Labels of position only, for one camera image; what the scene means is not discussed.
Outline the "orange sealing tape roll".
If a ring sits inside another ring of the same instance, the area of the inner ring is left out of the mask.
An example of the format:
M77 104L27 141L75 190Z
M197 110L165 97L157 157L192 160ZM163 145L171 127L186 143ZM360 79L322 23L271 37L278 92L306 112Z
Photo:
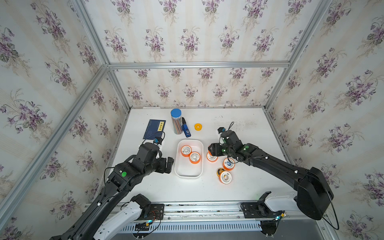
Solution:
M224 184L224 185L229 185L229 184L232 182L233 177L232 177L232 175L231 175L230 172L228 172L228 171L223 171L223 172L221 172L221 173L219 174L219 180L220 180L220 182L221 182L222 184Z
M191 153L192 153L192 148L190 146L184 145L181 147L181 154L183 157L188 158Z
M217 156L212 156L210 153L207 153L207 160L210 162L210 163L214 163L218 160L218 157Z
M201 155L198 152L191 152L189 159L192 164L198 164L201 161Z

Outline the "white plastic storage box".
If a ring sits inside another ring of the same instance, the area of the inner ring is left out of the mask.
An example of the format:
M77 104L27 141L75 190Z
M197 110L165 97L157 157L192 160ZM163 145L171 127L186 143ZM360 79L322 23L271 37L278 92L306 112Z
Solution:
M189 157L183 157L181 154L181 147L188 145L192 148L192 152L198 152L201 155L201 161L198 164L192 164ZM184 179L197 179L199 178L204 169L204 145L199 140L184 139L181 140L177 146L175 157L175 172L176 175Z

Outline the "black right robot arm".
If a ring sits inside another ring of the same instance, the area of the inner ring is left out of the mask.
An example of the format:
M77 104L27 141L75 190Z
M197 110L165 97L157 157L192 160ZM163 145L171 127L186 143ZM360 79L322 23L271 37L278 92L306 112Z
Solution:
M321 220L332 205L334 194L321 170L297 167L266 153L256 145L243 144L234 131L222 132L219 142L210 144L208 151L212 156L230 157L282 180L297 192L295 202L299 210L313 220Z

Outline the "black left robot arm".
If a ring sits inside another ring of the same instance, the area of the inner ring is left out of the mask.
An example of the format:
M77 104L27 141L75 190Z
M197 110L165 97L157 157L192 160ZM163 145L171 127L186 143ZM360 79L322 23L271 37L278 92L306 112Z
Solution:
M110 240L126 224L150 210L151 202L142 194L134 196L128 205L113 217L114 208L144 177L151 173L170 174L175 160L164 158L158 145L141 144L137 154L114 166L100 194L82 216L54 240Z

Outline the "blue-centred orange tape roll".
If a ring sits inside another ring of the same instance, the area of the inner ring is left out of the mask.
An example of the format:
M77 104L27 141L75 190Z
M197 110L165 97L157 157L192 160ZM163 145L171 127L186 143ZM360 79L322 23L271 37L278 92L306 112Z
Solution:
M226 171L232 171L235 168L235 161L231 158L225 158L223 161L223 168Z

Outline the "small yellow-black tape roll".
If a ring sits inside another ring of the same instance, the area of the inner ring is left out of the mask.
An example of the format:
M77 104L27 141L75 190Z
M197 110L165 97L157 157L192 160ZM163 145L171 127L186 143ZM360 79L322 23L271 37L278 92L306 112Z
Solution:
M220 178L221 174L222 174L223 172L225 172L225 171L226 171L225 169L223 169L223 168L219 168L219 169L217 170L217 176Z

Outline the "yellow tape roll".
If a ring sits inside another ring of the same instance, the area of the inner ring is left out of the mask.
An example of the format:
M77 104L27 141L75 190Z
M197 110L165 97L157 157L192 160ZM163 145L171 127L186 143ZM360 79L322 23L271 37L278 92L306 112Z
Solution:
M197 123L197 124L195 124L194 128L196 131L201 131L203 126L200 123Z

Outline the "blue stapler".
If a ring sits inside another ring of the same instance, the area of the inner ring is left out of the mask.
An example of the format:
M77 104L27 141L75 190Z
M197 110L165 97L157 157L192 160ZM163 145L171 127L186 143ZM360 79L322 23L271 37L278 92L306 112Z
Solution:
M191 137L191 132L190 132L190 130L188 128L187 122L186 122L184 117L182 117L182 130L183 130L186 138Z

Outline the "dark blue book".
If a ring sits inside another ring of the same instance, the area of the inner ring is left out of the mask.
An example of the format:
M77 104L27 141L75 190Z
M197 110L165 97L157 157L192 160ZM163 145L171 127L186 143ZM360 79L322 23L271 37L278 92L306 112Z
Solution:
M166 120L150 119L144 133L144 140L153 140L156 137L162 137L166 125Z

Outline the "blue-lidded pencil tube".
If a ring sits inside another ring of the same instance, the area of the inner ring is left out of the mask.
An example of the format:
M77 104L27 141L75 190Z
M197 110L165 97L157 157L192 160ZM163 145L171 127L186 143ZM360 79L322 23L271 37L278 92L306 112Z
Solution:
M182 111L180 109L172 109L171 110L171 118L174 127L174 132L177 135L183 133L182 130Z

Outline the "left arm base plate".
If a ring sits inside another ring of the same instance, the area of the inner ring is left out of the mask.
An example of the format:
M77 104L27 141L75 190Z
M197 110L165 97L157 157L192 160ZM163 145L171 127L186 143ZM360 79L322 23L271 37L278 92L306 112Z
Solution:
M165 205L164 204L150 204L143 208L139 208L139 216L135 218L135 221L144 220L163 220Z

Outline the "aluminium front rail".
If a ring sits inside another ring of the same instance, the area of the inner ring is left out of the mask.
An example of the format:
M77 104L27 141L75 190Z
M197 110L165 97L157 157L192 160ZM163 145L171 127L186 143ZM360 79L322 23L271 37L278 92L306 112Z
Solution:
M150 204L164 204L165 212L164 218L161 221L224 221L234 219L245 219L244 214L240 208L241 203L244 202L264 202L267 207L273 212L284 211L284 212L296 212L297 215L307 218L299 208L296 206L296 202L292 199L283 198L283 202L278 204L277 207L269 207L266 203L266 199L259 199L256 201L207 201L207 202L150 202L143 196L139 196L138 201L129 206L128 203L114 204L111 200L106 200L104 203L101 201L95 201L92 204L86 206L87 214L91 213L92 217L101 215L102 219L108 220L112 216L126 211L127 215L133 215L133 220L139 216L139 208L143 208ZM271 221L273 219L257 219L262 221Z

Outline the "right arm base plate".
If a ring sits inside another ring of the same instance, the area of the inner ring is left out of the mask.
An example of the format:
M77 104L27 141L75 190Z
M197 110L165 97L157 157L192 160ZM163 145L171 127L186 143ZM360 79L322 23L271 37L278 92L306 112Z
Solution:
M262 202L244 202L240 208L245 219L280 219L284 211L273 212Z

